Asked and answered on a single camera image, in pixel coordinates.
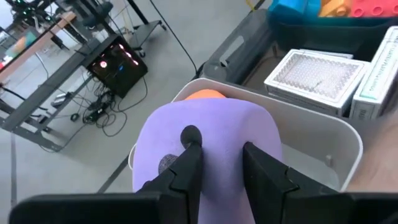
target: purple foam object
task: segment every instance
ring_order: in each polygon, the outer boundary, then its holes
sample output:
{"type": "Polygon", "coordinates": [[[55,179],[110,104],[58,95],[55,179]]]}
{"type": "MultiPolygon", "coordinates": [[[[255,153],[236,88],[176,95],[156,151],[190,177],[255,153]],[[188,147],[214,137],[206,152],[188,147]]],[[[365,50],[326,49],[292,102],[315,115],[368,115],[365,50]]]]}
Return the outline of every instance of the purple foam object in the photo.
{"type": "Polygon", "coordinates": [[[203,180],[200,224],[254,223],[243,182],[242,148],[252,142],[282,160],[277,126],[271,115],[254,103],[231,98],[178,101],[155,110],[137,140],[133,161],[133,191],[159,174],[168,154],[181,155],[180,134],[195,125],[203,139],[203,180]]]}

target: pink toy block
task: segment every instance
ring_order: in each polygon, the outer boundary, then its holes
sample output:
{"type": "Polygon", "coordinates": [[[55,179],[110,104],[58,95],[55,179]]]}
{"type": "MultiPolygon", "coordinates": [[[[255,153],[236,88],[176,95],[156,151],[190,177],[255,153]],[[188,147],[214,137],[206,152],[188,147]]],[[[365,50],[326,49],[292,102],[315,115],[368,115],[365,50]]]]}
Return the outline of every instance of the pink toy block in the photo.
{"type": "Polygon", "coordinates": [[[351,17],[398,16],[398,0],[353,0],[351,17]]]}

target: concrete floor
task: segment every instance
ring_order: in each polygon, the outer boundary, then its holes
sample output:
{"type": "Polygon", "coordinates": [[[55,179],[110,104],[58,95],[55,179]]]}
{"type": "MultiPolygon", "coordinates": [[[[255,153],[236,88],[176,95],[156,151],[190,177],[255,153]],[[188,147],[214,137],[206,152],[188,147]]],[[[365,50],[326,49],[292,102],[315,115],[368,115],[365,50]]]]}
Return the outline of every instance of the concrete floor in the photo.
{"type": "MultiPolygon", "coordinates": [[[[244,0],[153,1],[187,48],[197,66],[209,58],[249,12],[244,0]]],[[[136,4],[149,21],[160,19],[149,1],[137,0],[136,4]]],[[[111,15],[118,14],[123,7],[122,1],[114,1],[111,15]]],[[[134,25],[140,24],[141,21],[134,11],[131,8],[129,11],[134,25]]],[[[127,25],[124,24],[122,14],[114,20],[119,27],[131,27],[129,21],[127,25]]],[[[11,133],[0,129],[0,144],[2,146],[2,150],[0,150],[1,223],[6,223],[12,197],[19,202],[38,194],[97,192],[127,156],[150,113],[159,106],[170,102],[194,76],[193,65],[170,31],[165,32],[159,27],[156,28],[143,48],[146,51],[144,61],[149,68],[149,72],[145,76],[148,96],[143,102],[127,111],[127,125],[117,136],[107,138],[102,130],[95,126],[86,126],[63,151],[48,153],[38,145],[19,136],[12,137],[11,133]],[[11,162],[12,147],[16,150],[16,164],[14,165],[11,162]],[[16,180],[14,181],[16,192],[11,197],[12,166],[16,168],[16,180]]],[[[43,57],[47,70],[52,73],[71,54],[71,52],[52,48],[50,53],[40,55],[43,57]]],[[[35,57],[32,57],[11,76],[9,88],[21,95],[28,96],[46,78],[44,68],[35,57]]],[[[67,90],[79,79],[81,79],[80,70],[76,71],[62,86],[62,89],[67,90]]],[[[123,100],[121,108],[140,100],[144,93],[145,88],[141,80],[123,100]]],[[[20,103],[17,98],[9,95],[2,95],[2,99],[13,105],[20,103]]],[[[62,111],[62,114],[72,114],[77,109],[77,104],[70,103],[62,111]]],[[[123,121],[123,115],[118,115],[116,122],[106,129],[107,132],[117,131],[123,121]]],[[[66,136],[63,142],[66,142],[81,126],[81,121],[73,123],[68,118],[57,119],[51,123],[51,127],[66,136]]],[[[106,192],[131,192],[131,189],[131,171],[126,167],[106,192]]]]}

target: white bin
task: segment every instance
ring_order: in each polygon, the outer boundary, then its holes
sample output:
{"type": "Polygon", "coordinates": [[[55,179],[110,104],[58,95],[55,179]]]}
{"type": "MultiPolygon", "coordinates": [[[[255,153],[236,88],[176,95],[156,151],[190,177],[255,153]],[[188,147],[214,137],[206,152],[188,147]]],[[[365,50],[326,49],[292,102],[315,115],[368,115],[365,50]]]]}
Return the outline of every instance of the white bin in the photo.
{"type": "MultiPolygon", "coordinates": [[[[206,78],[185,85],[173,101],[183,100],[203,89],[217,90],[228,98],[263,106],[279,129],[284,162],[332,189],[345,190],[363,153],[361,138],[349,124],[332,116],[206,78]]],[[[134,148],[135,145],[130,153],[130,168],[134,148]]]]}

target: white box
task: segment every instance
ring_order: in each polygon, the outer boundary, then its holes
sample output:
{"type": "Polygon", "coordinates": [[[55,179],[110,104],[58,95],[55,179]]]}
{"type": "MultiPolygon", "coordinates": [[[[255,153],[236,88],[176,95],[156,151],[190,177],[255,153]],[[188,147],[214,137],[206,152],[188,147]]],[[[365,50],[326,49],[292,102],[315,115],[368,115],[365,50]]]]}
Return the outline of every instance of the white box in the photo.
{"type": "Polygon", "coordinates": [[[291,50],[264,81],[271,95],[342,116],[369,62],[291,50]]]}
{"type": "Polygon", "coordinates": [[[398,26],[390,27],[355,92],[351,119],[370,120],[382,115],[398,72],[398,26]]]}
{"type": "Polygon", "coordinates": [[[351,54],[324,52],[324,51],[320,51],[320,50],[308,50],[308,49],[300,49],[300,50],[303,50],[304,52],[312,52],[312,53],[330,55],[330,56],[335,56],[335,57],[342,57],[342,58],[347,58],[347,59],[353,59],[353,57],[354,57],[354,55],[351,55],[351,54]]]}

